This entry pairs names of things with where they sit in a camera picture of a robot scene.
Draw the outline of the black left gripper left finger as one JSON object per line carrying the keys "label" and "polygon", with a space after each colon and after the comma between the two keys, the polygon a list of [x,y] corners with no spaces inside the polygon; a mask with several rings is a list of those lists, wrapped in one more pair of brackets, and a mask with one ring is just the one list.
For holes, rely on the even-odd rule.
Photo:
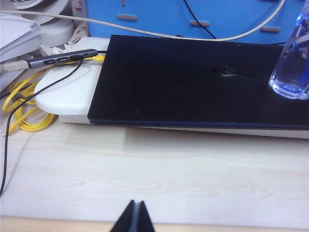
{"label": "black left gripper left finger", "polygon": [[114,232],[138,231],[139,203],[131,200],[113,226]]}

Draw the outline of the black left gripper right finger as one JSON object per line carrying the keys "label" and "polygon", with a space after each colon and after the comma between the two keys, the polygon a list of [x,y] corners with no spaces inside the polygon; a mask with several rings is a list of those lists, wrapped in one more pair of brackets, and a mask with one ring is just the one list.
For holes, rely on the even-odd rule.
{"label": "black left gripper right finger", "polygon": [[139,232],[155,232],[144,201],[140,202],[139,207]]}

